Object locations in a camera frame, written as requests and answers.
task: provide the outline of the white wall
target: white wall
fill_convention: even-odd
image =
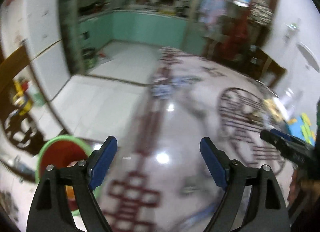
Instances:
[[[299,32],[286,44],[286,24],[300,19]],[[276,87],[283,94],[287,87],[296,92],[302,89],[304,94],[297,113],[308,114],[312,129],[316,129],[316,103],[320,97],[320,74],[313,68],[305,68],[305,59],[296,44],[305,44],[320,61],[320,14],[312,0],[278,0],[274,14],[271,34],[263,51],[289,72]]]

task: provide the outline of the bottle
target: bottle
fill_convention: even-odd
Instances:
[[[27,94],[30,96],[35,106],[41,107],[45,104],[42,94],[32,81],[29,81],[28,83]]]
[[[292,95],[292,99],[288,102],[286,109],[288,112],[288,117],[291,119],[297,109],[297,107],[300,105],[301,99],[302,99],[303,91],[298,90],[296,94]]]

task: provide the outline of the yellow toy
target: yellow toy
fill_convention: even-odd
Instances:
[[[13,103],[18,107],[22,107],[19,115],[24,115],[31,110],[32,103],[30,100],[28,100],[27,96],[24,95],[20,83],[16,80],[14,80],[13,82],[17,91],[17,94],[13,97]]]

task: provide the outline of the wooden furniture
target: wooden furniture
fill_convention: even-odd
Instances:
[[[3,53],[2,53],[2,47],[0,45],[0,64],[4,61]]]
[[[36,155],[46,142],[44,141],[44,136],[38,130],[32,116],[28,113],[20,116],[19,112],[21,109],[12,104],[12,97],[16,93],[12,80],[25,67],[30,68],[31,76],[34,78],[34,81],[38,86],[49,111],[56,121],[61,125],[62,131],[60,132],[60,135],[72,135],[72,133],[68,130],[68,127],[55,112],[48,97],[43,92],[43,88],[41,87],[41,84],[39,84],[36,74],[34,74],[33,65],[29,60],[25,45],[23,44],[15,52],[13,52],[12,55],[0,63],[0,121],[5,135],[12,145],[20,150],[27,151],[31,155]],[[24,132],[21,128],[23,121],[26,121],[29,126],[29,130],[26,132]],[[24,138],[22,140],[17,141],[15,139],[14,135],[17,132],[24,134]],[[96,145],[102,144],[99,141],[90,139],[83,140],[92,148]]]
[[[275,78],[267,86],[274,88],[287,70],[279,66],[261,49],[257,49],[252,55],[248,56],[240,71],[255,80],[261,80],[266,74],[272,73]]]

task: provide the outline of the hanging cloth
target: hanging cloth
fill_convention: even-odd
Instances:
[[[236,21],[231,30],[230,37],[221,44],[220,56],[226,60],[233,60],[236,54],[239,53],[241,46],[248,41],[249,34],[247,28],[247,17],[250,14],[250,9],[243,11],[241,18]]]
[[[215,24],[220,16],[226,15],[226,0],[203,0],[200,5],[201,17],[209,31],[215,29]]]

